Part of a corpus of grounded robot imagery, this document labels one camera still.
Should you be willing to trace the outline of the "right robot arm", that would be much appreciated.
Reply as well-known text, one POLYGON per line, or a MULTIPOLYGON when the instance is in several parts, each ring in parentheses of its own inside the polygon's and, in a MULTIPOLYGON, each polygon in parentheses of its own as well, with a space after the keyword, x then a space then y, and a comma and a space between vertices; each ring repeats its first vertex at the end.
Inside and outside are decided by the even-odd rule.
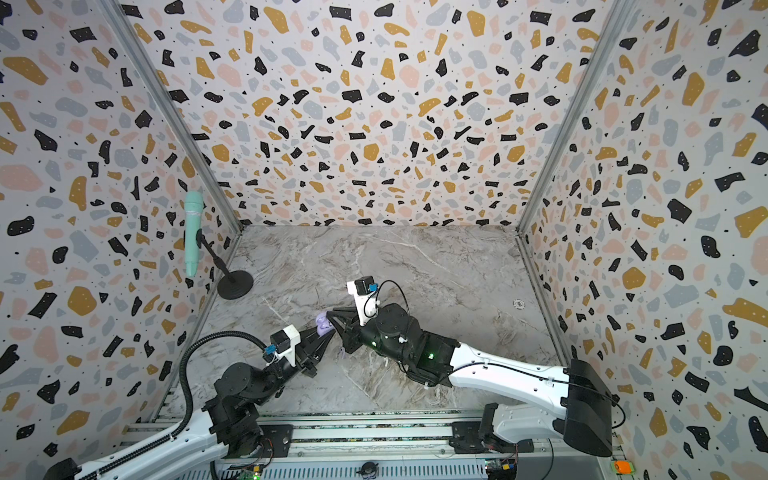
POLYGON ((585 361, 546 366, 492 355, 422 329, 395 303, 366 322, 353 308, 330 310, 326 317, 346 352, 369 347, 426 388, 474 389, 514 400, 512 406, 492 402, 484 407, 478 437, 491 450, 508 452, 521 441, 561 439, 583 454, 612 454, 617 401, 585 361))

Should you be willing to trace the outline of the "purple earbud charging case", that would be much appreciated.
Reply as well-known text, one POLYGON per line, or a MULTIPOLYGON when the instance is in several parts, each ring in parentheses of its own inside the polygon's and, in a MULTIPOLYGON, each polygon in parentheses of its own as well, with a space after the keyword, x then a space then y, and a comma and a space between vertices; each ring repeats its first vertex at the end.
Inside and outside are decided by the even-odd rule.
POLYGON ((323 337, 335 331, 335 327, 327 316, 327 312, 321 312, 315 318, 317 335, 323 337))

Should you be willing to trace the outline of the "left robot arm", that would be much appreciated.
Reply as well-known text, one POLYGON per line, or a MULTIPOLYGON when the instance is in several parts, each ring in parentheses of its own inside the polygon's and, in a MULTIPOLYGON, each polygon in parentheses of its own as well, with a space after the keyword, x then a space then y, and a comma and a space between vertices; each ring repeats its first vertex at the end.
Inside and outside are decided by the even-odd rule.
POLYGON ((194 342, 182 355, 179 381, 185 407, 174 427, 140 441, 118 453, 79 465, 67 458, 50 467, 46 479, 173 479, 186 471, 224 458, 245 458, 264 447, 269 436, 259 425, 258 407, 278 396, 298 374, 314 376, 333 338, 316 328, 297 331, 289 327, 265 343, 241 331, 222 331, 194 342), (264 354, 262 368, 239 362, 214 382, 215 396, 202 407, 194 406, 188 375, 193 353, 214 340, 245 340, 264 354))

